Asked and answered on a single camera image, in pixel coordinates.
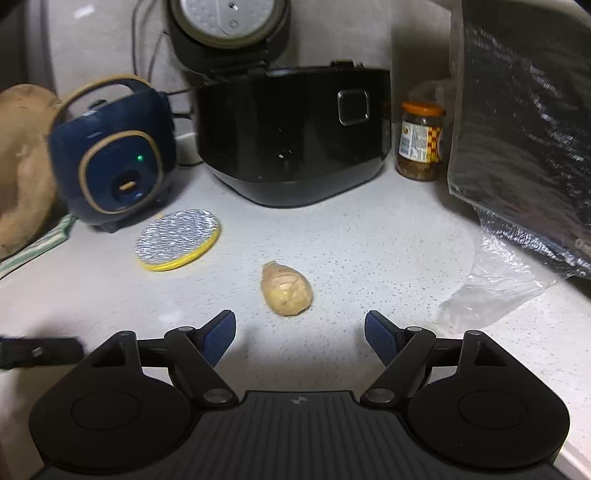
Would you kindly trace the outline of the blue rice cooker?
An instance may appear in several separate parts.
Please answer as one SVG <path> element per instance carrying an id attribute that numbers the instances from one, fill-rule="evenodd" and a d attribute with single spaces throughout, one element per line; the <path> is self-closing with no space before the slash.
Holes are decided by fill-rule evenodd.
<path id="1" fill-rule="evenodd" d="M 110 86 L 130 93 L 93 103 L 78 116 L 68 113 L 76 101 Z M 170 194 L 177 166 L 170 104 L 139 76 L 106 77 L 74 91 L 59 103 L 47 144 L 60 198 L 98 230 L 113 233 Z"/>

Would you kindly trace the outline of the ginger root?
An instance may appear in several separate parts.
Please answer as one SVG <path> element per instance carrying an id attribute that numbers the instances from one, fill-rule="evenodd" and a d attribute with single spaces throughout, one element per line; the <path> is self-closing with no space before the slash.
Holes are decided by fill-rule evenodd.
<path id="1" fill-rule="evenodd" d="M 303 274 L 274 261 L 263 265 L 260 289 L 266 304 L 280 316 L 297 316 L 311 306 L 311 284 Z"/>

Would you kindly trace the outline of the foil covered stove panel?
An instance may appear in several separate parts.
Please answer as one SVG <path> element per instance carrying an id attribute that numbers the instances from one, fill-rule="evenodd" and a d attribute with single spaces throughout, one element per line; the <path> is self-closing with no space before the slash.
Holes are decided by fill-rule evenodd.
<path id="1" fill-rule="evenodd" d="M 590 275 L 590 5 L 461 1 L 452 40 L 447 183 L 482 232 L 440 308 L 440 328 L 459 333 Z"/>

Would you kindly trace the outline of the orange lid pickle jar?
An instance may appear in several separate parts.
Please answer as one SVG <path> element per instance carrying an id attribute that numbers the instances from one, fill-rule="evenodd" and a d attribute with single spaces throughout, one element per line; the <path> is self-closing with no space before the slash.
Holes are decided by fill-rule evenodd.
<path id="1" fill-rule="evenodd" d="M 437 179 L 443 163 L 445 115 L 446 110 L 436 103 L 402 103 L 397 156 L 397 170 L 402 176 L 422 182 Z"/>

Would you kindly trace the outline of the black rice cooker open lid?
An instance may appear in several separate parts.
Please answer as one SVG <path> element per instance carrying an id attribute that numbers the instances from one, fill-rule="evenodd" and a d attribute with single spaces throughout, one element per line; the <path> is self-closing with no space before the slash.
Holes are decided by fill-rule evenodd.
<path id="1" fill-rule="evenodd" d="M 197 152 L 223 183 L 273 208 L 311 205 L 372 180 L 392 147 L 391 75 L 351 60 L 277 68 L 287 1 L 167 1 L 190 86 Z"/>

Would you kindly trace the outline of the round wooden cutting board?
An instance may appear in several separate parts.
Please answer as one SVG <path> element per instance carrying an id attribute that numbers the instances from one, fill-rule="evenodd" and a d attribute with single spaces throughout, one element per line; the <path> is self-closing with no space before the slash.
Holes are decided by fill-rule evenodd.
<path id="1" fill-rule="evenodd" d="M 48 227 L 57 187 L 46 137 L 59 106 L 57 96 L 37 85 L 1 93 L 1 258 L 28 246 Z"/>

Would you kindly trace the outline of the round foil yellow lid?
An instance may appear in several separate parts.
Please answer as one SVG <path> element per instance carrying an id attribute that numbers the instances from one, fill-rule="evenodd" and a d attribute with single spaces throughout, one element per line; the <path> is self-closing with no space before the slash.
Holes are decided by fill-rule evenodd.
<path id="1" fill-rule="evenodd" d="M 134 253 L 146 270 L 174 270 L 204 255 L 219 234 L 221 223 L 211 212 L 179 210 L 149 223 L 138 236 Z"/>

